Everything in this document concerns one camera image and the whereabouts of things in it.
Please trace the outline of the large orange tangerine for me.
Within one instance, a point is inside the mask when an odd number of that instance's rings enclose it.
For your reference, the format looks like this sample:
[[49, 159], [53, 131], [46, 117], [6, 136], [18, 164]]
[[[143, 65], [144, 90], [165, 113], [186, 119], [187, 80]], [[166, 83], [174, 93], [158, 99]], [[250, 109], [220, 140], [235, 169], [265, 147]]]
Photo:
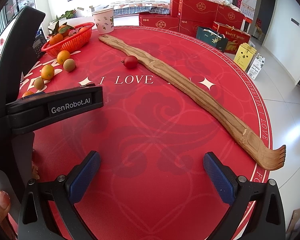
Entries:
[[26, 96], [31, 96], [31, 95], [33, 95], [33, 94], [34, 94], [34, 92], [28, 90], [28, 91], [26, 91], [26, 92], [22, 95], [22, 98], [24, 98], [24, 97], [26, 97]]

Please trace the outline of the brown longan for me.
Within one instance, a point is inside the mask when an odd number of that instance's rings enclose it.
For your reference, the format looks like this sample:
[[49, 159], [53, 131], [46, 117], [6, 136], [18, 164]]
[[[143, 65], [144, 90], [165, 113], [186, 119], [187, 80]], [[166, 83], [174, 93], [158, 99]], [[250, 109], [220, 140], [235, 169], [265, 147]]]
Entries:
[[44, 80], [41, 77], [38, 77], [35, 79], [34, 83], [34, 88], [37, 90], [42, 90], [45, 86]]
[[63, 69], [66, 72], [71, 72], [76, 68], [76, 62], [73, 59], [67, 59], [63, 63]]

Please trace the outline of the orange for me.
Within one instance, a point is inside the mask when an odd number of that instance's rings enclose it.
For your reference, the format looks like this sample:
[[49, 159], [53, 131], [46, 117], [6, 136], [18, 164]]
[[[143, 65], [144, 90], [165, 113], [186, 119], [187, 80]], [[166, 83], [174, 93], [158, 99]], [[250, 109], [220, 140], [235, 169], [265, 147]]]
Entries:
[[56, 60], [58, 64], [63, 65], [64, 62], [70, 58], [70, 56], [70, 52], [68, 52], [67, 50], [62, 50], [58, 53]]
[[51, 64], [46, 64], [40, 72], [43, 80], [51, 80], [55, 75], [55, 69]]

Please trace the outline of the small red cherry tomato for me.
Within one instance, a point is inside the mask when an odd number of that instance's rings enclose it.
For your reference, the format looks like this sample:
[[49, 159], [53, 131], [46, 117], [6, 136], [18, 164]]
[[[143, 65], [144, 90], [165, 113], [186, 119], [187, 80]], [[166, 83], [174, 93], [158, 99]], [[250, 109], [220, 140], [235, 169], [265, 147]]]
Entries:
[[138, 59], [133, 55], [125, 57], [121, 62], [127, 69], [134, 69], [138, 65]]

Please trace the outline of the long wooden back scratcher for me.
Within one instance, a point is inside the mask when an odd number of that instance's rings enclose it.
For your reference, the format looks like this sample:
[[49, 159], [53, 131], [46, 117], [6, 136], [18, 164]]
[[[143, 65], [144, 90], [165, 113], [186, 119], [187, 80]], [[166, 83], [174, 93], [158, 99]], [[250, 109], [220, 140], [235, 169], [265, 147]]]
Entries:
[[224, 108], [209, 93], [192, 83], [183, 74], [153, 57], [151, 54], [127, 45], [121, 39], [111, 35], [100, 35], [98, 39], [128, 56], [135, 56], [149, 71], [161, 77], [174, 87], [189, 96], [197, 105], [208, 111], [227, 130], [232, 138], [249, 154], [262, 168], [275, 171], [284, 166], [286, 145], [276, 150], [266, 147], [262, 139], [241, 119]]

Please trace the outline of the black portable radio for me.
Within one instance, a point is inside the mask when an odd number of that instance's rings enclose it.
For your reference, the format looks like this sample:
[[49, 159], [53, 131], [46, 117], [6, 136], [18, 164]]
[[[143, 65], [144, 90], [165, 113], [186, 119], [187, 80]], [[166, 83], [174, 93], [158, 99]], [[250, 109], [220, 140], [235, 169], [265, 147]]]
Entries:
[[33, 43], [33, 49], [38, 59], [44, 55], [44, 52], [42, 52], [42, 47], [44, 44], [46, 44], [46, 38], [42, 28], [40, 28], [36, 33]]

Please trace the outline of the tangerines in basket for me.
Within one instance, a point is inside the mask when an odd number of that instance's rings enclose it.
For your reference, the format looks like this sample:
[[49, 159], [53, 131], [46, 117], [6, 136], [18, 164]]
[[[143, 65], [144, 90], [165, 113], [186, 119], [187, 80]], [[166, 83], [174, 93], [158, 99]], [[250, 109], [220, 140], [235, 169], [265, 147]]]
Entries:
[[66, 22], [63, 25], [60, 25], [57, 21], [54, 29], [49, 29], [49, 31], [51, 31], [51, 34], [49, 35], [49, 45], [53, 46], [66, 38], [86, 30], [88, 30], [87, 27], [80, 27], [78, 30], [75, 30], [73, 26], [68, 25]]

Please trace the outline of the red plastic fruit basket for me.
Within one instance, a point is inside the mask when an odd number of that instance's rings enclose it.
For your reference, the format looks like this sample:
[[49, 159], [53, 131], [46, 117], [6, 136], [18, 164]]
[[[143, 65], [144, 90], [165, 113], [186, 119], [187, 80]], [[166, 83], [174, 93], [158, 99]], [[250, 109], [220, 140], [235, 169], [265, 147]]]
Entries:
[[77, 51], [89, 42], [94, 25], [93, 22], [76, 25], [73, 30], [69, 31], [70, 36], [68, 38], [64, 38], [61, 42], [54, 45], [50, 45], [49, 42], [46, 42], [46, 44], [42, 46], [41, 51], [51, 57], [56, 57], [62, 50], [67, 50], [70, 53]]

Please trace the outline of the red round table mat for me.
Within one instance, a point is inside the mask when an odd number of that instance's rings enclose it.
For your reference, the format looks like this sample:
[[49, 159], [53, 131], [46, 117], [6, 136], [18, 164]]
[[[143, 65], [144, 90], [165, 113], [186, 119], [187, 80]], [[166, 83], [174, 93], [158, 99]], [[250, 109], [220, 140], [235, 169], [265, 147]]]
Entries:
[[46, 92], [93, 82], [104, 106], [35, 132], [33, 162], [40, 181], [67, 174], [92, 150], [101, 166], [76, 208], [99, 239], [205, 239], [228, 206], [203, 168], [212, 151], [237, 175], [265, 182], [269, 172], [188, 96], [144, 66], [127, 69], [123, 52], [94, 31], [65, 72], [53, 57], [39, 59], [20, 85], [50, 64], [55, 77]]

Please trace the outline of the potted green plant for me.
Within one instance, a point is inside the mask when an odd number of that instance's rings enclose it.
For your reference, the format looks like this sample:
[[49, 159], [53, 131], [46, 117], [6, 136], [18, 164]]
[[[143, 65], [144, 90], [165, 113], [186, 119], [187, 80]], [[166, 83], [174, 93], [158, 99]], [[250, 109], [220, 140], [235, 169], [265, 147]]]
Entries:
[[57, 21], [60, 21], [62, 19], [71, 19], [71, 18], [75, 18], [76, 17], [76, 10], [67, 10], [65, 11], [64, 14], [62, 14], [61, 16], [57, 17], [56, 19], [54, 19], [52, 22], [55, 23]]

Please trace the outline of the floral paper cup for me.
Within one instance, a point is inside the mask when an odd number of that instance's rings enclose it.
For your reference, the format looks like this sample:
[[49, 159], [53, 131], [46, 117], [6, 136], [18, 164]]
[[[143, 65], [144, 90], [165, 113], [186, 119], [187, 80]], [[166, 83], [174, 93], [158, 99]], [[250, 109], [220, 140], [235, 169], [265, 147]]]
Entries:
[[114, 9], [104, 8], [92, 12], [99, 34], [108, 34], [114, 30]]

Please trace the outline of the plaid blue cloth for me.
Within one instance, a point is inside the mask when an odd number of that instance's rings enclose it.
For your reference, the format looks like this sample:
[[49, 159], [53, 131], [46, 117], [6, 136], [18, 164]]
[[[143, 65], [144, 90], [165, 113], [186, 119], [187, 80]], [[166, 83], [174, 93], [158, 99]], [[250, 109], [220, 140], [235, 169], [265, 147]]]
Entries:
[[155, 1], [125, 1], [112, 5], [114, 8], [114, 16], [127, 16], [149, 12], [151, 14], [168, 15], [170, 13], [169, 2]]

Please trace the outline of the yellow carton box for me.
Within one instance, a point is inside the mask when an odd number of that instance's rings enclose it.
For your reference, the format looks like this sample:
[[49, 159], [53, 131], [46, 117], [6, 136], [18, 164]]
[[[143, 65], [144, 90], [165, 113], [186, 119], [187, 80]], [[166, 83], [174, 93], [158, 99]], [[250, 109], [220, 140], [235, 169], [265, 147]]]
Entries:
[[256, 49], [254, 47], [250, 46], [248, 43], [242, 43], [237, 50], [234, 63], [237, 64], [243, 71], [245, 71], [255, 54]]

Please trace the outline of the dark green gift bag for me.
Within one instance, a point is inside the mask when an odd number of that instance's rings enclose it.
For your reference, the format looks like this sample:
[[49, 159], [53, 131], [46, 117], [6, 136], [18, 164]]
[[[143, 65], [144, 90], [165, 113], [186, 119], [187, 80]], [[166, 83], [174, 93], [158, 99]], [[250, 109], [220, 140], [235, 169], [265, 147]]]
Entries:
[[223, 34], [204, 27], [197, 28], [196, 39], [209, 44], [223, 53], [225, 52], [225, 48], [228, 43], [228, 39]]

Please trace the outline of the red sweet gift box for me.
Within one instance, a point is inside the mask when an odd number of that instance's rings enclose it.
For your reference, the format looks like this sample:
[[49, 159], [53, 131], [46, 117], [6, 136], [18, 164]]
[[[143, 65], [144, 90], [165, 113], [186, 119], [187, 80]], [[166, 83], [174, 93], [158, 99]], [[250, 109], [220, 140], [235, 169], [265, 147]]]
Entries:
[[239, 46], [243, 43], [248, 43], [251, 37], [248, 33], [227, 24], [213, 22], [212, 28], [228, 39], [225, 52], [229, 54], [236, 54]]

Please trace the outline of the red gift box stack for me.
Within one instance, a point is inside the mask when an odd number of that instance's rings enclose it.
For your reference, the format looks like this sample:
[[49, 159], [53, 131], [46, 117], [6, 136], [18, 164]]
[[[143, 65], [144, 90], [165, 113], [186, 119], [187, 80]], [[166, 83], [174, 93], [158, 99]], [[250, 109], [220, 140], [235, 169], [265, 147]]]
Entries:
[[169, 10], [168, 14], [142, 12], [139, 25], [195, 37], [198, 27], [212, 28], [216, 22], [241, 29], [245, 20], [237, 7], [209, 0], [170, 0]]

